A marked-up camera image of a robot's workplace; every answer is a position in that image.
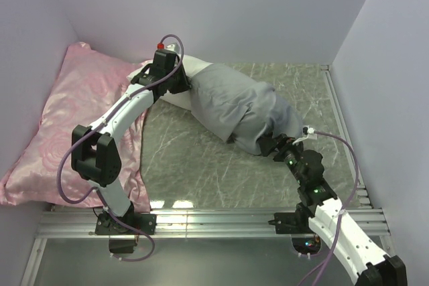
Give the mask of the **white pillow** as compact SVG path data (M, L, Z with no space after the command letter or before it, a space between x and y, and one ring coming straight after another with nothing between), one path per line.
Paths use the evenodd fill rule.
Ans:
M132 71L127 76L128 81L131 81L131 79L136 76L143 67L146 67L148 64L151 64L153 60L146 60L144 61L140 67L138 67L136 70ZM187 77L192 78L196 74L198 74L200 71L202 71L207 66L210 66L210 62L205 62L201 59L195 58L193 56L185 55L184 56L184 69ZM165 102L168 102L170 104L173 104L175 106L178 106L182 109L191 110L191 102L190 102L190 91L181 92L178 94L172 94L170 92L167 92L165 95L161 97L161 99Z

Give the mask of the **grey satin pillowcase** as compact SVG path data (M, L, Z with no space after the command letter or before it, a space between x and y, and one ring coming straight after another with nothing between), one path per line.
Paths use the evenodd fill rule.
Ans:
M223 141L260 155L257 140L269 133L302 136L303 120L272 84L223 64L210 64L190 79L192 115Z

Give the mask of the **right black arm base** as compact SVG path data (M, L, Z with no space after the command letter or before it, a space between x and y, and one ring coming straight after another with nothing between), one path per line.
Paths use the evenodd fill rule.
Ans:
M291 236L292 247L298 255L311 257L319 253L322 244L302 219L305 217L298 212L276 212L268 224L274 226L276 234Z

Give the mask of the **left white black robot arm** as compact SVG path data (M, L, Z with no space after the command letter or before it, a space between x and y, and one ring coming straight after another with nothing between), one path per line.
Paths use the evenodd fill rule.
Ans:
M111 226L120 234L135 226L134 206L119 180L119 143L125 132L166 93L190 89L183 54L159 47L153 60L131 78L121 98L99 119L72 132L71 168L99 196Z

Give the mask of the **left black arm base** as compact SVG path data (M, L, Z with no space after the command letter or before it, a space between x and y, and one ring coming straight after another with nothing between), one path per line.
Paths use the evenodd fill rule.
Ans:
M132 255L140 236L146 237L151 243L148 258L155 249L154 240L151 237L156 230L157 216L150 213L138 213L134 206L130 205L128 211L122 217L113 217L107 210L99 214L95 212L97 223L96 236L109 236L109 252L113 257L121 258L122 255Z

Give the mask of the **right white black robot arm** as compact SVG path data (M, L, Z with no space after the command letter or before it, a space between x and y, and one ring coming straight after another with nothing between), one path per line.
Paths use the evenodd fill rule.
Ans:
M324 178L322 155L305 149L302 139L266 135L257 143L264 157L287 165L298 182L300 203L295 212L276 212L269 224L276 234L315 234L329 248L316 267L323 274L336 257L354 285L407 285L406 266L397 255L378 247L346 211Z

